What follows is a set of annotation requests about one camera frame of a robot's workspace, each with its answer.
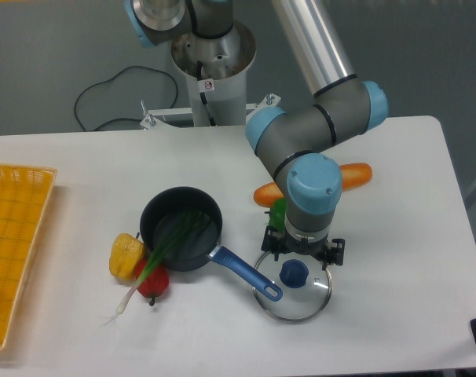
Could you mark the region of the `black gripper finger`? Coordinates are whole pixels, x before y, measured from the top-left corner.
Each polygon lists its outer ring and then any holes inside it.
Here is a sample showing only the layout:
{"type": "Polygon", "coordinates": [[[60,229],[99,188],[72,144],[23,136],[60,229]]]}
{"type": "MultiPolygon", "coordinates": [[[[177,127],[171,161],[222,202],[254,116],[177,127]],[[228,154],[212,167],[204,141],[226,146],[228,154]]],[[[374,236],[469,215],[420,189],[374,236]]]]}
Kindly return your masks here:
{"type": "Polygon", "coordinates": [[[267,225],[262,240],[261,250],[265,253],[270,253],[274,261],[278,261],[280,254],[283,253],[283,234],[275,227],[267,225]]]}
{"type": "Polygon", "coordinates": [[[343,238],[327,241],[317,255],[317,259],[322,263],[322,269],[330,265],[342,266],[344,263],[346,240],[343,238]]]}

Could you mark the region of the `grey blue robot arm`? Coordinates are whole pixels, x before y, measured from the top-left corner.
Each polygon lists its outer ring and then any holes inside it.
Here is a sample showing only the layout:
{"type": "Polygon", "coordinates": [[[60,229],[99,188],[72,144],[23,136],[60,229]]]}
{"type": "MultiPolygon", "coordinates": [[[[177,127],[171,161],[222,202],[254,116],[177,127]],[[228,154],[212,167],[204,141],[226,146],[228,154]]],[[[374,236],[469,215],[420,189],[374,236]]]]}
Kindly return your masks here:
{"type": "Polygon", "coordinates": [[[314,99],[295,114],[271,104],[247,112],[246,73],[256,44],[234,18],[231,1],[125,4],[143,44],[171,44],[194,125],[244,126],[252,150],[284,195],[284,227],[267,228],[264,249],[341,265],[345,242],[328,239],[328,233],[342,174],[324,151],[380,125],[388,102],[376,83],[357,77],[321,2],[276,1],[273,8],[314,99]]]}

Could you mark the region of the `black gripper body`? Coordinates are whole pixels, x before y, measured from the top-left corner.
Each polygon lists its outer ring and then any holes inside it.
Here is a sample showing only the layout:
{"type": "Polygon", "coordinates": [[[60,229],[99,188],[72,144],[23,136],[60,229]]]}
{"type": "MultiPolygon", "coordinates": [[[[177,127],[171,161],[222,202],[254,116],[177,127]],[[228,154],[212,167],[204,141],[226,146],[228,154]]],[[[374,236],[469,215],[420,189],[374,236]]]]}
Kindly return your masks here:
{"type": "Polygon", "coordinates": [[[316,255],[322,252],[327,241],[327,235],[322,238],[292,235],[285,232],[280,241],[281,254],[296,253],[301,255],[316,255]]]}

